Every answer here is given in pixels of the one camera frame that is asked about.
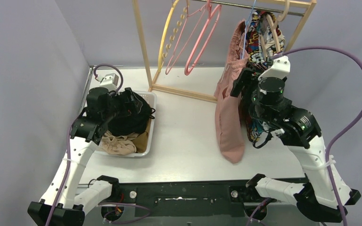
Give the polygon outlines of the black shorts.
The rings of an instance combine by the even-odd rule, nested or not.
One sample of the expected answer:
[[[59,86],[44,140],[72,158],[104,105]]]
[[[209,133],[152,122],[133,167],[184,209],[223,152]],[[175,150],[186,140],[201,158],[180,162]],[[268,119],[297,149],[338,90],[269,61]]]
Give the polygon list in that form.
[[[156,112],[147,101],[131,88],[126,88],[118,97],[123,104],[120,113],[108,124],[108,131],[115,137],[132,133],[141,134],[148,127],[148,121],[155,119]]]

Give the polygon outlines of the pink shorts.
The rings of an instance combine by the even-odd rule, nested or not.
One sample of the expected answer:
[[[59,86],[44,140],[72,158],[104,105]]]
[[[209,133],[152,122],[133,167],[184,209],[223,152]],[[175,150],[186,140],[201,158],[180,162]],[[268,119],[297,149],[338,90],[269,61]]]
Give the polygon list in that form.
[[[231,163],[240,162],[245,151],[239,119],[240,97],[230,95],[233,82],[247,63],[247,57],[240,58],[241,53],[247,53],[243,49],[242,37],[245,34],[245,22],[245,20],[240,21],[232,35],[226,64],[214,92],[214,97],[217,99],[214,115],[217,143],[222,156]]]

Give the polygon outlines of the beige shorts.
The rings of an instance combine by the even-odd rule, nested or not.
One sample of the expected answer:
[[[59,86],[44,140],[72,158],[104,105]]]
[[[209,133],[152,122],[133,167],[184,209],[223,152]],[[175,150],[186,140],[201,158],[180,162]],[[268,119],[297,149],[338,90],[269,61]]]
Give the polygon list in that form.
[[[102,151],[111,155],[129,155],[137,152],[136,145],[133,140],[139,134],[131,133],[125,136],[114,136],[110,131],[107,131],[100,141]]]

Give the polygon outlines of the brown shorts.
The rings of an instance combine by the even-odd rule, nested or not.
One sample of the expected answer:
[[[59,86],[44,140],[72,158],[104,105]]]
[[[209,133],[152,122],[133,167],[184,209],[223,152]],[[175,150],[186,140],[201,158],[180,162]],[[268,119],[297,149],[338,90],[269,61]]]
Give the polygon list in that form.
[[[151,119],[148,121],[146,130],[143,133],[139,134],[134,140],[132,140],[133,144],[136,147],[136,153],[144,153],[147,149],[151,121]]]

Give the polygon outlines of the light blue hanger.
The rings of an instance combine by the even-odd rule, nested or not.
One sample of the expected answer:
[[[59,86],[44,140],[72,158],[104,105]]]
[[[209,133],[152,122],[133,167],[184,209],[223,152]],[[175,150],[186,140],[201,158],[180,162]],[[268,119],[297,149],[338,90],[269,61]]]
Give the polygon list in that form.
[[[243,33],[243,36],[242,36],[243,50],[240,53],[240,59],[244,59],[245,58],[245,53],[247,53],[246,49],[247,49],[247,43],[248,43],[248,31],[249,31],[249,27],[250,27],[252,19],[253,19],[253,12],[255,10],[256,3],[257,3],[257,0],[254,0],[253,5],[252,5],[251,10],[250,10],[250,13],[249,13],[249,17],[245,21],[245,29],[244,29],[244,33]]]

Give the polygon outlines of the yellow wire hanger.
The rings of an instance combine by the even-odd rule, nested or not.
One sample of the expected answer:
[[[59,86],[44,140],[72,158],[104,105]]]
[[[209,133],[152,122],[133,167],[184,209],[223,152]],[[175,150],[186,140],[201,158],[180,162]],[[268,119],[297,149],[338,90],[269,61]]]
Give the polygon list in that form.
[[[161,37],[161,41],[160,41],[159,52],[158,52],[158,66],[157,66],[158,73],[161,72],[165,59],[168,55],[169,49],[171,48],[172,43],[175,39],[175,36],[177,35],[178,30],[180,29],[182,23],[184,22],[184,20],[187,17],[187,14],[188,14],[190,3],[189,3],[189,0],[184,0],[183,2],[186,3],[186,5],[183,8],[181,16],[176,23],[176,27],[173,28],[172,30],[169,28],[173,13],[174,13],[177,5],[180,2],[182,2],[182,1],[181,0],[172,1],[172,5],[171,5],[171,8],[169,10],[169,13],[168,13],[165,25],[164,25],[164,29],[163,29],[163,33],[162,33],[162,37]]]

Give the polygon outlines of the thick pink plastic hanger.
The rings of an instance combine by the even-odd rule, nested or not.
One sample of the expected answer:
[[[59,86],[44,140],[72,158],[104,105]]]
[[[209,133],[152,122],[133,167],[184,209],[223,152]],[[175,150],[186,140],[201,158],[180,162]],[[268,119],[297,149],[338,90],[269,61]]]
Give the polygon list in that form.
[[[184,68],[184,74],[186,76],[190,75],[193,69],[197,66],[200,58],[202,57],[208,43],[210,42],[212,35],[218,25],[218,21],[221,16],[222,6],[217,4],[216,6],[212,3],[211,0],[206,0],[203,8],[202,14],[198,19],[196,25],[199,24],[203,16],[206,16],[206,20],[203,24],[202,29],[199,32],[199,35],[193,45],[191,53],[189,54],[186,65]]]

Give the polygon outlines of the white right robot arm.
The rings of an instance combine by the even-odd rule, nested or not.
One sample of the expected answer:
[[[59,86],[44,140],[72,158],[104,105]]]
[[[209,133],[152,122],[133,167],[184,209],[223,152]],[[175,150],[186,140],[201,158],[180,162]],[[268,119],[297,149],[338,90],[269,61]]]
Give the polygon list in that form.
[[[247,197],[289,203],[315,222],[340,223],[346,206],[356,204],[360,192],[344,183],[333,159],[326,155],[321,129],[312,113],[284,97],[285,80],[260,79],[259,75],[257,70],[242,69],[230,94],[243,96],[250,117],[263,124],[266,140],[277,137],[293,153],[307,182],[289,183],[257,174],[247,182]]]

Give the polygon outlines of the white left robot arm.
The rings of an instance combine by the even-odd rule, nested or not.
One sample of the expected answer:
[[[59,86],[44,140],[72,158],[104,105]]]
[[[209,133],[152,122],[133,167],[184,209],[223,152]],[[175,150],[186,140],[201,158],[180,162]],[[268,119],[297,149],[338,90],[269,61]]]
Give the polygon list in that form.
[[[46,192],[31,202],[27,213],[38,226],[81,226],[86,214],[100,201],[115,201],[121,188],[98,182],[76,195],[86,165],[97,150],[108,124],[137,112],[132,90],[123,93],[98,87],[86,97],[87,105],[71,125],[66,137],[66,153]]]

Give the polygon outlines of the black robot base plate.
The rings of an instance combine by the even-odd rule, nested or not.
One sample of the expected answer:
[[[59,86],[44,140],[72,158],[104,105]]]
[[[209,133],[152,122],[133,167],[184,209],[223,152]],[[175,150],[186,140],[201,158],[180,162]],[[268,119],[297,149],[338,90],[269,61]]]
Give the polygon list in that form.
[[[246,180],[120,183],[114,195],[104,202],[137,204],[136,217],[151,210],[152,217],[209,217],[228,215],[243,217],[243,204],[259,204],[264,200]]]

